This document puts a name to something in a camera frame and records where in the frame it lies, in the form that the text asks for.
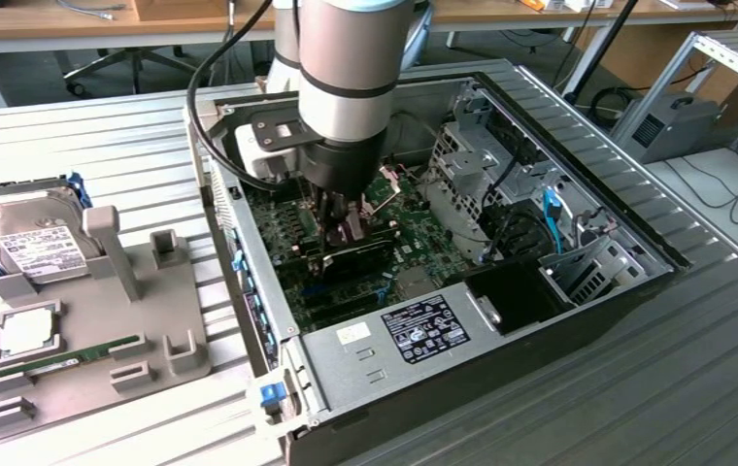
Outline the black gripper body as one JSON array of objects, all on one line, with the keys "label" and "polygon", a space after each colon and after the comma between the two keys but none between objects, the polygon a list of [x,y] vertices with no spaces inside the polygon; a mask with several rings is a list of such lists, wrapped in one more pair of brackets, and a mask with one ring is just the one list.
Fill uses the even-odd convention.
[{"label": "black gripper body", "polygon": [[357,143],[330,140],[301,148],[301,172],[320,188],[340,194],[362,194],[378,171],[384,139]]}]

